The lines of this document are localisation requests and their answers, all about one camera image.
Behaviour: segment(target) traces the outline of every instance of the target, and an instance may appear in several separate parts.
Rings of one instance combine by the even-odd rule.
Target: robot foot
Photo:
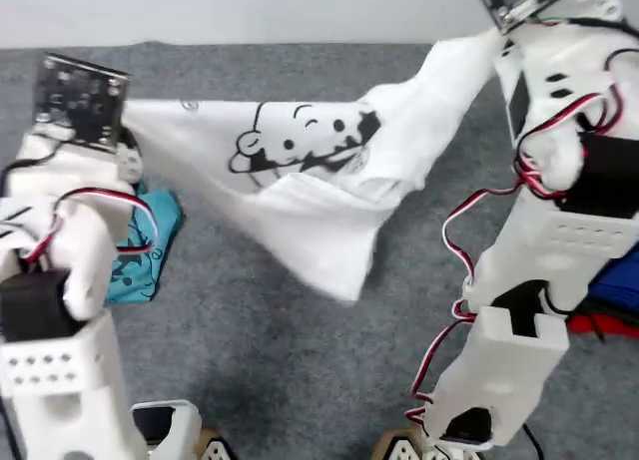
[[[438,450],[428,447],[419,428],[386,432],[372,452],[370,460],[484,460],[478,453],[462,450]]]
[[[227,441],[209,428],[202,429],[195,453],[199,460],[238,460]]]

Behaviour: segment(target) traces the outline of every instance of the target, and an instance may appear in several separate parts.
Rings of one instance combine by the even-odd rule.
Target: cloth
[[[639,327],[628,325],[618,318],[603,313],[592,314],[592,318],[588,315],[575,315],[568,323],[568,328],[575,333],[589,333],[598,328],[603,334],[639,338]]]
[[[496,30],[438,43],[415,77],[351,103],[132,100],[124,122],[147,167],[354,303],[380,227],[424,187],[502,45]]]
[[[639,246],[608,265],[590,285],[590,295],[639,312]]]
[[[147,253],[122,254],[113,263],[107,301],[112,303],[148,302],[158,287],[158,279],[171,240],[182,223],[182,210],[174,195],[167,190],[138,190],[158,223],[158,238]],[[134,210],[129,221],[129,238],[123,246],[141,245],[153,238],[153,228],[147,216]]]

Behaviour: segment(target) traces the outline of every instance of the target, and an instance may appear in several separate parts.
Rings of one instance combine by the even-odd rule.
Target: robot
[[[639,126],[624,116],[639,103],[639,32],[619,1],[482,2],[504,35],[496,70],[516,181],[478,191],[444,224],[468,277],[455,323],[428,348],[412,386],[422,406],[406,417],[418,435],[390,442],[380,458],[417,458],[418,447],[430,460],[468,460],[507,445],[569,348],[565,317],[639,239]],[[42,62],[33,126],[0,175],[1,393],[29,460],[196,460],[197,444],[202,458],[234,458],[221,440],[202,447],[190,402],[130,410],[125,398],[104,298],[118,251],[152,247],[115,247],[132,208],[155,222],[132,187],[142,165],[120,123],[127,86],[124,73],[55,55]],[[475,266],[445,228],[486,196],[514,194]],[[462,323],[471,324],[463,351],[432,393],[420,392],[436,348]]]

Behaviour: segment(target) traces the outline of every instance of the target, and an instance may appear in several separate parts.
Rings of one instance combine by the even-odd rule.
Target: teal cloth
[[[112,303],[148,302],[158,288],[171,239],[182,224],[182,210],[175,196],[167,190],[145,192],[138,197],[146,202],[158,223],[158,239],[147,253],[122,254],[113,262],[107,301]],[[129,221],[129,238],[121,246],[140,245],[153,238],[153,227],[146,214],[135,209]]]

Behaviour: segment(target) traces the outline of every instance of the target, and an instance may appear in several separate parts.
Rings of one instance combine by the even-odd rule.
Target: gray carpet
[[[132,73],[135,97],[340,101],[412,76],[426,51],[159,44],[65,50]],[[34,52],[0,51],[3,163],[30,119],[35,60]],[[406,389],[424,348],[449,322],[464,276],[441,244],[440,224],[474,188],[506,185],[510,159],[492,83],[425,191],[410,196],[383,229],[353,308],[300,285],[201,199],[180,192],[187,221],[159,295],[150,304],[114,308],[131,401],[196,402],[242,459],[367,459],[384,430],[404,425],[402,412],[414,405]],[[171,184],[161,177],[153,183]],[[491,200],[452,233],[480,252],[508,209],[508,200]],[[461,348],[461,330],[439,351],[427,383]],[[573,337],[530,420],[547,458],[637,458],[638,373],[636,341],[609,338],[604,346],[593,336]],[[519,434],[490,458],[536,457]]]

